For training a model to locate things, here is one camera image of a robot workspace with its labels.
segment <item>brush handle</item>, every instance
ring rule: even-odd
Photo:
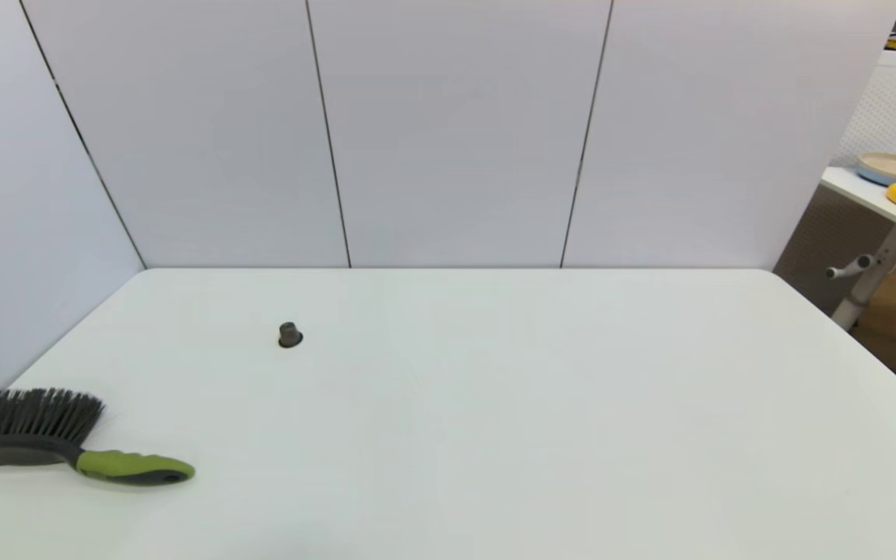
[[[83,451],[75,462],[75,470],[100,481],[145,486],[171,485],[188,481],[196,474],[187,462],[122,451]]]

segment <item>small dark object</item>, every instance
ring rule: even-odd
[[[191,465],[159,455],[83,450],[102,414],[103,402],[92,394],[0,390],[0,465],[67,462],[85,476],[130,485],[168,485],[195,474]]]
[[[292,348],[303,341],[303,333],[296,330],[295,323],[283,323],[278,327],[278,346]]]

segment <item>table leg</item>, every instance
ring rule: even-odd
[[[856,319],[859,319],[863,310],[869,305],[873,292],[877,291],[883,279],[896,265],[896,224],[884,238],[874,257],[875,265],[860,275],[849,295],[839,303],[838,309],[831,315],[832,321],[847,331],[856,325]]]

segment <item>white backdrop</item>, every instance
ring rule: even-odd
[[[609,0],[312,0],[353,266],[562,259]]]
[[[147,266],[348,266],[303,0],[25,0]]]
[[[154,266],[771,268],[896,15],[617,0],[607,30],[609,0],[27,6]]]
[[[565,266],[772,268],[896,0],[616,0]]]
[[[15,0],[0,0],[0,387],[142,268]]]

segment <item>black bristles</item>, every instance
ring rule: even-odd
[[[103,414],[92,394],[66,389],[0,389],[0,435],[52,436],[81,446]]]

